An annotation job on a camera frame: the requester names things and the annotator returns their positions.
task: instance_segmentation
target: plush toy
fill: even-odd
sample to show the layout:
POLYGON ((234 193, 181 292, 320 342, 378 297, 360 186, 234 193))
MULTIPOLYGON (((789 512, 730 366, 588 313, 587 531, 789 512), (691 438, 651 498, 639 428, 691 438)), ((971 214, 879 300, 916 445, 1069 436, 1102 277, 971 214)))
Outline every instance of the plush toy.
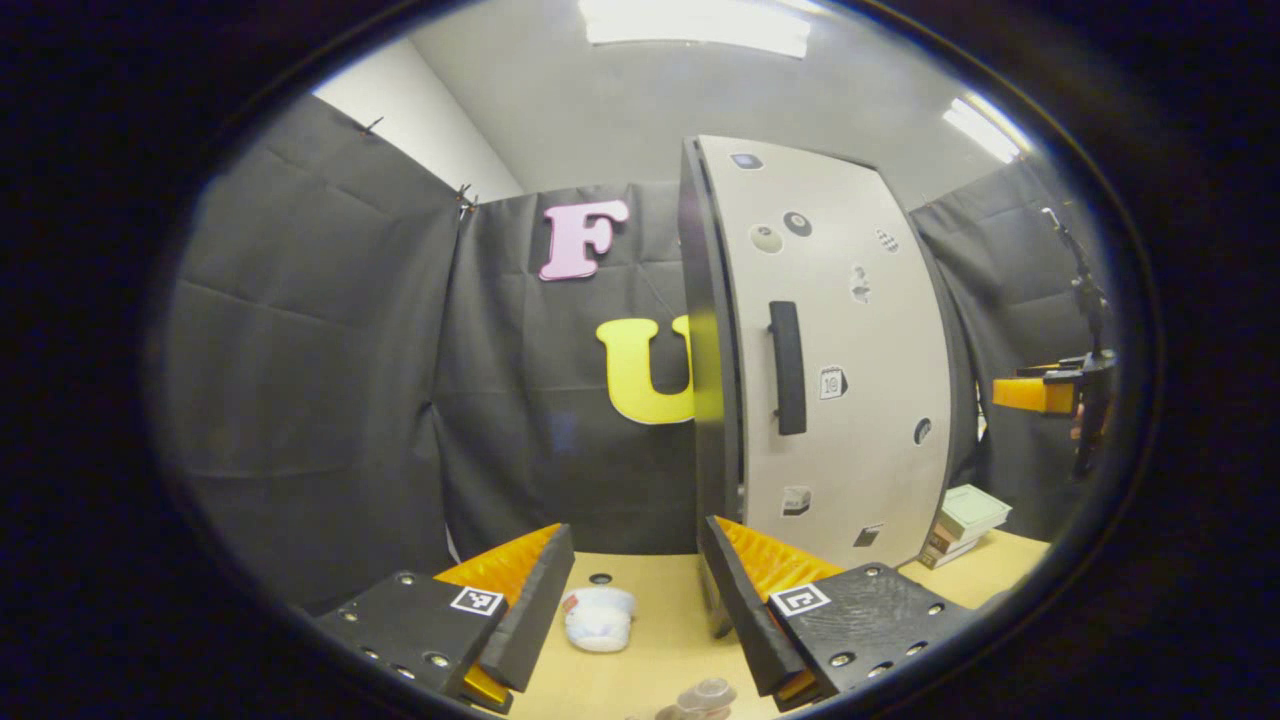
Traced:
POLYGON ((636 598, 617 588, 579 588, 564 593, 568 642, 588 652, 618 652, 631 639, 636 598))

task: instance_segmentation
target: wooden table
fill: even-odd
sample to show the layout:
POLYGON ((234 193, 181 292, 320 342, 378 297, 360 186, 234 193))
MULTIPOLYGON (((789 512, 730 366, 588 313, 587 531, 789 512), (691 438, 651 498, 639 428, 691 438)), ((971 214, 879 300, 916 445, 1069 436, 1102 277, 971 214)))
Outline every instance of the wooden table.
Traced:
MULTIPOLYGON (((951 602, 978 607, 1011 588, 1047 543, 991 530, 977 547, 937 570, 910 562, 900 571, 951 602)), ((570 717, 652 720, 694 683, 721 676, 737 689, 731 719, 777 717, 773 700, 758 697, 737 635, 710 635, 698 579, 696 555, 599 555, 579 552, 566 589, 589 587, 594 573, 613 575, 611 587, 636 596, 631 644, 594 655, 570 644, 563 612, 538 659, 529 692, 516 693, 513 720, 570 717)))

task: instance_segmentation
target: book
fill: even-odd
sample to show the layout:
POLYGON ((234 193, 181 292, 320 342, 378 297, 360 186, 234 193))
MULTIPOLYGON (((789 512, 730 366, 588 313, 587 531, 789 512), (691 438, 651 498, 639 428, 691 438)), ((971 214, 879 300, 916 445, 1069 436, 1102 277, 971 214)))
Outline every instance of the book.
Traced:
POLYGON ((938 512, 937 525, 943 538, 965 542, 982 537, 987 530, 1002 525, 1009 519, 1009 505, 991 497, 973 486, 960 486, 947 491, 938 512))
POLYGON ((965 542, 973 542, 973 541, 978 539, 979 537, 982 537, 982 536, 978 536, 975 538, 969 538, 969 539, 966 539, 964 542, 960 542, 960 541, 952 538, 950 534, 940 533, 938 530, 941 528, 942 528, 942 525, 934 525, 933 532, 929 533, 929 544, 928 544, 929 550, 937 550, 938 553, 946 553, 946 552, 948 552, 948 551, 951 551, 951 550, 954 550, 956 547, 960 547, 965 542))
POLYGON ((925 568, 931 569, 931 570, 937 570, 938 568, 946 565, 947 562, 951 562, 956 557, 960 557, 961 555, 969 552, 970 550, 973 550, 977 546, 978 546, 978 541, 974 539, 974 541, 969 541, 969 542, 966 542, 966 543, 956 547, 951 552, 940 553, 940 555, 933 555, 933 553, 929 552, 929 550, 933 550, 933 548, 927 548, 923 553, 920 553, 920 564, 924 565, 925 568))
POLYGON ((951 546, 950 550, 938 550, 937 547, 934 547, 932 544, 928 544, 928 546, 924 546, 924 555, 928 555, 929 557, 943 557, 943 556, 947 556, 947 555, 951 555, 951 553, 960 553, 960 552, 964 552, 964 551, 969 550, 970 547, 973 547, 974 543, 977 543, 979 539, 982 539, 982 538, 973 538, 972 541, 965 541, 965 542, 961 542, 961 543, 955 543, 955 544, 951 546))

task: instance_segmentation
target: black curtain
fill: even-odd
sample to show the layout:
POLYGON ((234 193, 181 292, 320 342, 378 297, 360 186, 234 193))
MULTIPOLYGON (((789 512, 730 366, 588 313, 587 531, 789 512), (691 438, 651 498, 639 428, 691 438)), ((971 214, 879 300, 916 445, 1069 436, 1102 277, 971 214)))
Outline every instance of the black curtain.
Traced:
MULTIPOLYGON (((586 552, 694 552, 692 421, 645 425, 609 401, 596 328, 658 323, 654 388, 689 383, 676 183, 541 192, 467 213, 449 283, 433 407, 448 521, 466 559, 549 523, 586 552), (557 205, 622 200, 591 277, 547 282, 557 205)), ((605 219, 593 222, 608 222, 605 219)))
MULTIPOLYGON (((973 483, 1012 506, 1004 529, 1050 541, 1088 483, 1069 479, 1069 419, 993 406, 992 380, 1021 366, 1084 355, 1091 336, 1075 305, 1075 259, 1048 208, 1082 242, 1108 286, 1106 255, 1088 213, 1052 169, 1019 160, 911 213, 955 302, 982 391, 987 432, 952 484, 973 483)), ((1106 338, 1108 345, 1112 338, 1106 338)))
POLYGON ((215 529, 288 602, 323 611, 451 564, 424 409, 457 214, 442 181, 312 96, 193 213, 166 434, 215 529))

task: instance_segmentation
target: ceiling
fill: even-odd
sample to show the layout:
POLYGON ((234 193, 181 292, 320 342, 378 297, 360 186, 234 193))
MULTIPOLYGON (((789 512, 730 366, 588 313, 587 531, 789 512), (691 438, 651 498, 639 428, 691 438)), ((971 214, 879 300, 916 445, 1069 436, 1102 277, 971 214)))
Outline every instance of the ceiling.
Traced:
POLYGON ((575 0, 484 0, 410 40, 526 192, 675 181, 681 138, 699 133, 856 158, 908 208, 1001 167, 942 120, 965 87, 922 50, 845 12, 806 17, 803 60, 723 45, 593 47, 575 0))

